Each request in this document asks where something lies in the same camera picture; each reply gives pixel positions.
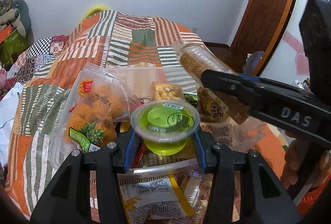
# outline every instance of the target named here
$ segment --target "green label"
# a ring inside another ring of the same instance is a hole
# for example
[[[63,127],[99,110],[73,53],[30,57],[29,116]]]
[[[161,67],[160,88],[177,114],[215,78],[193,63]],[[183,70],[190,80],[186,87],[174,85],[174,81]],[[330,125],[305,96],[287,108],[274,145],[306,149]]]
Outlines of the green label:
[[[69,128],[69,137],[72,140],[75,140],[80,147],[82,148],[82,150],[84,152],[88,152],[89,151],[89,147],[90,147],[90,141],[88,141],[88,139],[86,138],[85,135],[83,135],[82,133],[72,129],[71,127]]]

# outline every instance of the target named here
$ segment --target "metal screw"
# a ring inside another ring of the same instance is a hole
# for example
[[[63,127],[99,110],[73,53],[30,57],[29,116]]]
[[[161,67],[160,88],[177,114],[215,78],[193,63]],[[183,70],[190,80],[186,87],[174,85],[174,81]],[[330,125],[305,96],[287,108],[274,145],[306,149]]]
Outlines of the metal screw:
[[[78,150],[78,149],[75,149],[75,150],[71,151],[72,156],[77,157],[79,154],[80,154],[80,150]]]
[[[215,142],[212,146],[216,149],[221,149],[222,148],[222,144],[219,143],[219,142]]]
[[[107,144],[107,147],[108,147],[109,149],[116,148],[116,146],[117,146],[117,144],[116,144],[115,142],[109,142],[109,143]]]
[[[257,150],[255,150],[255,149],[251,150],[249,153],[250,153],[253,157],[257,157],[257,156],[259,155],[259,152],[258,152]]]

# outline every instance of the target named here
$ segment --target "green jelly cup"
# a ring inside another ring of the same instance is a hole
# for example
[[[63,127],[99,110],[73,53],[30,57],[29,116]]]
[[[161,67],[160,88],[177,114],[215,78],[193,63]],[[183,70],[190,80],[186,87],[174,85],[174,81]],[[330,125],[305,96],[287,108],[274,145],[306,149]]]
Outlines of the green jelly cup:
[[[169,156],[181,151],[199,126],[197,110],[183,100],[158,100],[138,107],[130,124],[147,148]]]

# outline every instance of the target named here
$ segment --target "plastic lid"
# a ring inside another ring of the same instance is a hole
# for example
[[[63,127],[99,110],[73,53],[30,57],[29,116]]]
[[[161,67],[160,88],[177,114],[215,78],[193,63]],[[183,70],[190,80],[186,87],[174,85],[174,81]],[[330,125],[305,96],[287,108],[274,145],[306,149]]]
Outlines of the plastic lid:
[[[138,107],[131,116],[132,128],[144,139],[172,143],[198,128],[197,110],[183,100],[157,100]]]

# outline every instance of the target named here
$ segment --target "brown door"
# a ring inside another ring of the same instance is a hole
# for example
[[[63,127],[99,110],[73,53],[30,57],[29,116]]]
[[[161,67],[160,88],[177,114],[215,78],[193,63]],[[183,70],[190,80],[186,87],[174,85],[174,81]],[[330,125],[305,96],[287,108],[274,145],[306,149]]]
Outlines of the brown door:
[[[243,66],[247,54],[265,51],[282,17],[287,0],[252,0],[231,45],[232,57]]]

